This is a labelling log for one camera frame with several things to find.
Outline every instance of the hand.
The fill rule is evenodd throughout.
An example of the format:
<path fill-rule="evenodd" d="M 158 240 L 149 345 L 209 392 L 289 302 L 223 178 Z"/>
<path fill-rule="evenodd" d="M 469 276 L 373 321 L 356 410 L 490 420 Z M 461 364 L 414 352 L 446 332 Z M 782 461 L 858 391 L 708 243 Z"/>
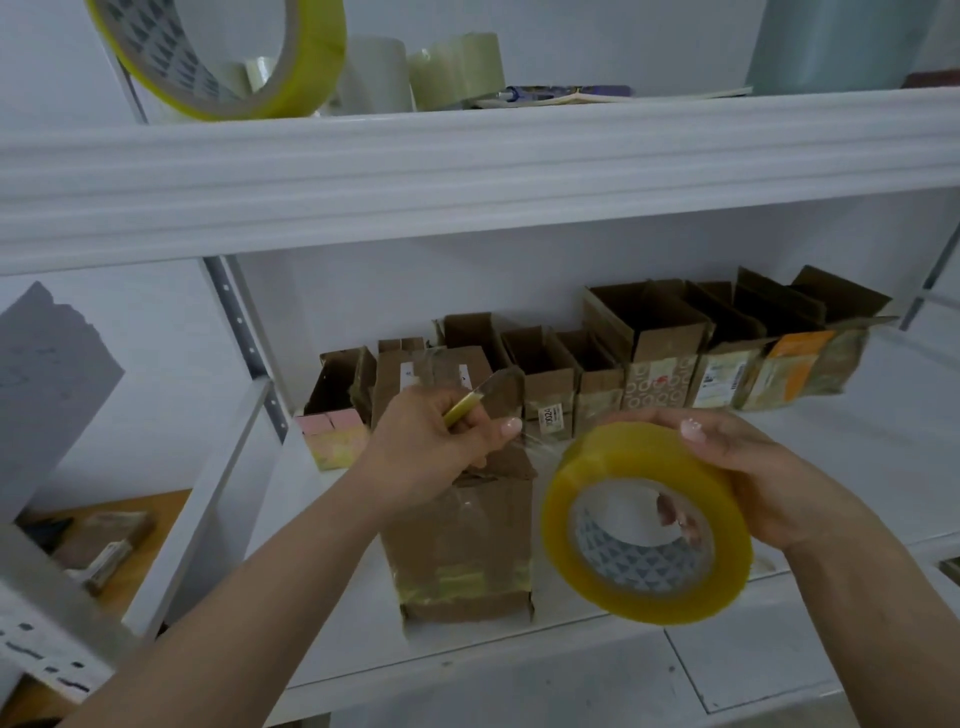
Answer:
<path fill-rule="evenodd" d="M 862 524 L 878 524 L 867 506 L 836 480 L 729 412 L 648 408 L 617 412 L 610 422 L 647 422 L 679 430 L 689 450 L 733 474 L 733 494 L 751 534 L 781 551 Z M 660 520 L 678 521 L 691 542 L 697 523 L 658 500 Z"/>
<path fill-rule="evenodd" d="M 513 440 L 522 422 L 491 420 L 478 404 L 451 433 L 444 413 L 467 393 L 457 387 L 404 389 L 387 406 L 351 475 L 398 512 L 438 496 L 468 465 L 484 467 L 487 455 Z"/>

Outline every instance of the barcode sticker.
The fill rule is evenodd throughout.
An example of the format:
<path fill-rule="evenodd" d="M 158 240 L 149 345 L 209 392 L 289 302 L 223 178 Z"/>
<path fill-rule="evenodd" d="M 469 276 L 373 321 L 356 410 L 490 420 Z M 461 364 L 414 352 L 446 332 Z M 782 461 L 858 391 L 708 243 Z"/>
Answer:
<path fill-rule="evenodd" d="M 709 356 L 693 406 L 705 409 L 730 406 L 751 355 L 752 352 L 732 352 Z"/>
<path fill-rule="evenodd" d="M 400 364 L 400 392 L 412 384 L 420 384 L 420 378 L 414 374 L 414 363 L 405 361 Z"/>
<path fill-rule="evenodd" d="M 540 434 L 552 435 L 555 432 L 564 431 L 564 408 L 557 402 L 549 407 L 542 407 L 537 410 L 540 416 Z"/>

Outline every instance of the taped cardboard box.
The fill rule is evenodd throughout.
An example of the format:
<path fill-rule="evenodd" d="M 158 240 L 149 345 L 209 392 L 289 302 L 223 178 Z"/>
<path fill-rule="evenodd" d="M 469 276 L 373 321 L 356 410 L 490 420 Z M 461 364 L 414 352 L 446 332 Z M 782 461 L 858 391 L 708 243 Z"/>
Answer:
<path fill-rule="evenodd" d="M 524 440 L 569 440 L 573 436 L 576 359 L 549 328 L 505 331 L 503 343 L 513 362 L 523 370 Z"/>
<path fill-rule="evenodd" d="M 627 370 L 623 409 L 682 407 L 712 323 L 678 279 L 584 291 L 584 324 Z"/>
<path fill-rule="evenodd" d="M 367 347 L 320 355 L 323 368 L 303 414 L 303 440 L 322 471 L 349 468 L 367 446 L 376 360 Z"/>
<path fill-rule="evenodd" d="M 749 394 L 745 382 L 753 381 L 763 361 L 764 349 L 776 341 L 766 327 L 733 307 L 733 284 L 687 282 L 684 300 L 713 322 L 713 335 L 694 372 L 686 406 L 738 407 Z"/>
<path fill-rule="evenodd" d="M 573 436 L 590 432 L 608 412 L 623 401 L 623 367 L 589 331 L 561 331 L 557 338 L 578 364 L 573 401 Z"/>
<path fill-rule="evenodd" d="M 804 390 L 817 357 L 833 337 L 825 327 L 827 306 L 746 268 L 737 274 L 733 305 L 777 339 L 753 380 L 744 385 L 749 395 L 743 409 L 789 404 Z"/>
<path fill-rule="evenodd" d="M 480 347 L 392 351 L 380 356 L 374 421 L 411 377 L 456 383 L 461 368 L 473 381 L 491 375 Z M 476 621 L 530 612 L 533 480 L 520 447 L 491 453 L 454 487 L 397 518 L 381 532 L 406 619 Z"/>
<path fill-rule="evenodd" d="M 812 265 L 804 266 L 790 285 L 827 306 L 827 329 L 835 331 L 817 357 L 803 395 L 838 395 L 867 348 L 870 328 L 889 324 L 896 316 L 879 316 L 892 299 L 851 280 Z"/>
<path fill-rule="evenodd" d="M 458 313 L 444 316 L 434 321 L 438 346 L 448 349 L 462 347 L 481 347 L 487 361 L 495 372 L 513 365 L 503 341 L 493 325 L 493 315 L 489 311 L 482 313 Z M 496 393 L 496 397 L 486 398 L 484 406 L 491 417 L 520 417 L 523 409 L 523 393 L 516 384 L 508 381 Z"/>

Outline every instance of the paper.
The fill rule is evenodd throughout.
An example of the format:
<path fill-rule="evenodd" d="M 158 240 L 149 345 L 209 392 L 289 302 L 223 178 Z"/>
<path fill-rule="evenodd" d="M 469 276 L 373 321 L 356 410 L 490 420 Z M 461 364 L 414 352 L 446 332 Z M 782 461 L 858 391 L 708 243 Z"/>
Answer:
<path fill-rule="evenodd" d="M 23 510 L 123 374 L 97 329 L 39 282 L 0 314 L 0 520 Z"/>
<path fill-rule="evenodd" d="M 693 400 L 694 407 L 726 407 L 733 401 L 747 362 L 753 352 L 713 354 L 709 357 L 700 389 Z"/>
<path fill-rule="evenodd" d="M 564 408 L 557 402 L 537 411 L 540 417 L 540 434 L 552 435 L 564 431 Z"/>

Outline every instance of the gray paper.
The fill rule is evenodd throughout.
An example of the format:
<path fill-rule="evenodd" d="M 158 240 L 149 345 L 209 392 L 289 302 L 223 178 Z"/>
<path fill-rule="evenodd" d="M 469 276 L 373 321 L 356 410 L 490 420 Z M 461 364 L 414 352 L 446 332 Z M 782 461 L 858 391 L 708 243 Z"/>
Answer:
<path fill-rule="evenodd" d="M 39 282 L 0 314 L 0 522 L 23 510 L 123 374 L 97 329 Z"/>

